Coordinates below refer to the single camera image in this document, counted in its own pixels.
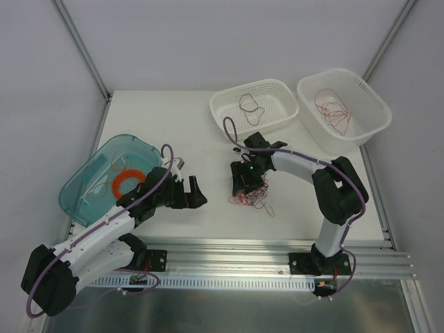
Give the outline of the red orange cable ball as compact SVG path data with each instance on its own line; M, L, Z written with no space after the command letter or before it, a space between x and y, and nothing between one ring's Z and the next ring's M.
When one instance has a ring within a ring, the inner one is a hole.
M256 210L265 210L272 218L275 217L274 209L266 202L268 196L268 180L262 176L262 186L249 194L241 192L228 198L228 202L233 205L254 207Z

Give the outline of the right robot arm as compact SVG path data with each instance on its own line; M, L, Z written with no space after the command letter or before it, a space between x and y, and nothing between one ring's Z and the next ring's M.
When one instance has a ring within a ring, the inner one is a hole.
M281 141L270 144L259 132L237 148L245 152L230 164L233 196L262 188L269 171L285 172L313 185L323 215L321 231L308 253L290 254L290 265L302 274L331 274L342 264L345 237L350 225L364 215L369 199L351 161L344 156L319 160L293 151Z

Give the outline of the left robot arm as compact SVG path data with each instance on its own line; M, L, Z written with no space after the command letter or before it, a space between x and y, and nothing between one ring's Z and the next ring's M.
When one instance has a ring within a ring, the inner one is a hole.
M153 217L158 208L197 209L207 204L196 176L189 177L189 186L185 191L179 173L155 167L81 233L52 247L35 248L21 282L28 295L27 316L39 317L31 309L33 304L41 314L59 314L90 282L111 271L149 272L148 249L133 230Z

